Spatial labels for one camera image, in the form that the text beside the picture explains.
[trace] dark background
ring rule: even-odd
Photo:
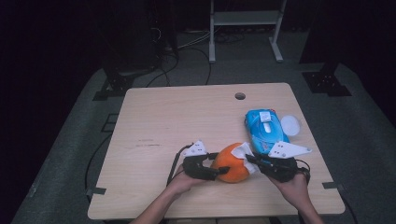
[[[127,2],[89,1],[87,7],[77,0],[1,1],[1,223],[13,218],[79,93],[102,62],[154,64],[159,51],[149,27],[159,25],[156,10],[161,9],[156,1],[135,0],[131,16],[123,7]],[[217,8],[227,4],[217,1]],[[174,6],[178,31],[208,29],[209,1],[174,0]],[[278,2],[231,1],[229,6],[271,9]],[[395,8],[395,3],[374,0],[289,0],[282,25],[288,32],[312,27],[302,63],[335,57],[346,64],[393,124]]]

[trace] white round object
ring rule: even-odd
[[[300,132],[300,123],[296,117],[287,115],[280,121],[283,133],[287,136],[294,136]]]

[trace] hole in table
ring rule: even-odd
[[[235,98],[236,98],[237,100],[245,100],[245,98],[247,98],[247,97],[246,97],[246,95],[245,95],[244,93],[242,93],[242,92],[237,92],[237,93],[235,94]]]

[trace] dark floor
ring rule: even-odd
[[[352,96],[329,97],[312,93],[302,72],[318,71],[322,64],[299,64],[307,33],[286,33],[278,44],[285,58],[277,63],[268,43],[270,34],[245,35],[231,45],[217,45],[217,61],[209,65],[204,41],[180,52],[177,67],[168,72],[171,86],[287,82],[304,112],[340,193],[359,223],[392,223],[396,219],[396,131],[361,85],[358,76],[343,65],[335,75]],[[180,35],[179,44],[196,35]],[[165,57],[163,69],[176,60]],[[144,88],[162,71],[139,77],[133,88]],[[22,203],[13,223],[100,223],[89,220],[84,178],[94,151],[108,133],[102,127],[109,114],[118,113],[122,97],[93,101],[106,80],[103,70],[92,74]],[[166,86],[159,77],[150,87]],[[88,186],[99,176],[108,141],[99,147],[88,172]],[[282,217],[282,223],[299,223],[297,217]],[[351,211],[325,216],[326,223],[353,223]]]

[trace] orange stuffed toy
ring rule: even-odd
[[[230,170],[225,175],[218,175],[218,179],[228,182],[237,183],[249,176],[249,171],[244,165],[243,159],[236,158],[231,151],[242,143],[234,143],[224,148],[212,162],[211,168],[219,169],[220,167],[229,166]]]

